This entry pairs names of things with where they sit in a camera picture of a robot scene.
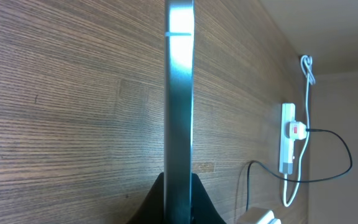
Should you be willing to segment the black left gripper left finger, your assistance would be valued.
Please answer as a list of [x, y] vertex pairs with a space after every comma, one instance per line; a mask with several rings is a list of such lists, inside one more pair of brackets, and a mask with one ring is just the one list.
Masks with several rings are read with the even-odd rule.
[[149, 190], [139, 209], [127, 224], [162, 224], [164, 196], [164, 173], [161, 172]]

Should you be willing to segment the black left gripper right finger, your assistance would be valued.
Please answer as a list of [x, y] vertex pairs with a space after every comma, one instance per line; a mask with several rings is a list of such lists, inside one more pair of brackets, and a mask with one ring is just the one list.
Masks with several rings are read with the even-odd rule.
[[191, 174], [192, 224], [226, 224], [215, 209], [197, 174]]

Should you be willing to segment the Galaxy S25 smartphone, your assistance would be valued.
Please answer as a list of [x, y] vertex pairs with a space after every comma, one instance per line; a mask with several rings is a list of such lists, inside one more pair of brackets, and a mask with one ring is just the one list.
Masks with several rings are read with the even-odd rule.
[[193, 146], [193, 1], [165, 1], [165, 223], [191, 222]]

